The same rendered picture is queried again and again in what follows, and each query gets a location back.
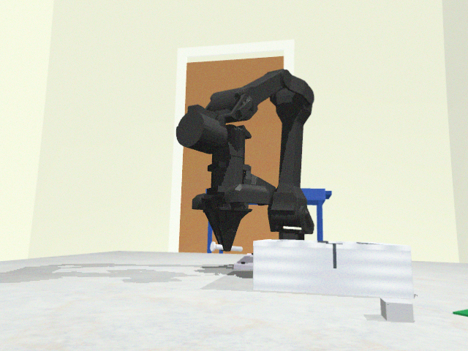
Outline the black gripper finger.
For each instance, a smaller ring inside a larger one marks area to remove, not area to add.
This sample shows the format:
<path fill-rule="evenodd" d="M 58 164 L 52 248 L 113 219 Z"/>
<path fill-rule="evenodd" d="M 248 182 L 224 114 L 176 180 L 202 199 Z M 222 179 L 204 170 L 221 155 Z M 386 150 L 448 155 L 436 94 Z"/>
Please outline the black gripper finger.
<path fill-rule="evenodd" d="M 224 251 L 229 252 L 231 250 L 241 219 L 251 211 L 252 209 L 250 208 L 214 208 L 216 223 Z"/>
<path fill-rule="evenodd" d="M 218 244 L 221 244 L 222 245 L 222 242 L 221 242 L 221 238 L 220 238 L 220 235 L 219 235 L 219 229 L 218 229 L 218 226 L 217 226 L 217 223 L 216 223 L 216 217 L 215 217 L 215 213 L 214 213 L 214 210 L 213 209 L 203 209 L 203 213 L 205 213 L 210 225 L 211 225 L 211 228 L 214 232 L 214 235 L 216 237 L 216 240 L 218 242 Z"/>

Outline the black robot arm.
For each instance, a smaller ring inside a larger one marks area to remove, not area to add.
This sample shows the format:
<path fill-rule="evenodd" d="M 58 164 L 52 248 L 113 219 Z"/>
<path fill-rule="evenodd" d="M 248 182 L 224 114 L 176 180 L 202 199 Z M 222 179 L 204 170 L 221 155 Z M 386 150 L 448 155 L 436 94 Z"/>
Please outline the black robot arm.
<path fill-rule="evenodd" d="M 176 127 L 178 142 L 187 148 L 216 156 L 245 159 L 245 139 L 252 136 L 244 125 L 232 124 L 249 120 L 257 106 L 270 97 L 282 122 L 282 138 L 277 188 L 251 174 L 244 173 L 244 184 L 265 186 L 270 192 L 268 221 L 271 232 L 279 239 L 304 240 L 312 234 L 314 223 L 301 190 L 303 125 L 312 113 L 314 91 L 303 79 L 287 69 L 267 72 L 242 88 L 214 93 L 206 108 L 191 105 Z M 287 229 L 284 227 L 301 227 Z"/>

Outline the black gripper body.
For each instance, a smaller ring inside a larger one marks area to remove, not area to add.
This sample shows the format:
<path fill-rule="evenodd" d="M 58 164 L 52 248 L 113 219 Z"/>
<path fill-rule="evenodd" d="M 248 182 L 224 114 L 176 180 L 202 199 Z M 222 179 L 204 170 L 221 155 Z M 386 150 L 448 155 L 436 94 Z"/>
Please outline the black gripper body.
<path fill-rule="evenodd" d="M 244 184 L 244 172 L 249 170 L 245 159 L 237 156 L 216 156 L 208 165 L 211 172 L 211 188 L 207 194 L 192 199 L 192 209 L 217 207 L 249 208 L 249 203 L 270 205 L 270 192 L 265 186 Z"/>

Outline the silver metal pin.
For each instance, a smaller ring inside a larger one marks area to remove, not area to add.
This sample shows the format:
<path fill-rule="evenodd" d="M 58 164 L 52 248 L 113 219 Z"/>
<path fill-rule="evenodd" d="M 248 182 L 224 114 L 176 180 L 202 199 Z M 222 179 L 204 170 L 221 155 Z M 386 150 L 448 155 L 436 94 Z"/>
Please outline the silver metal pin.
<path fill-rule="evenodd" d="M 223 246 L 221 244 L 216 244 L 214 241 L 211 242 L 211 251 L 214 251 L 215 249 L 223 249 Z M 243 247 L 242 246 L 232 246 L 231 251 L 240 251 L 242 252 Z"/>

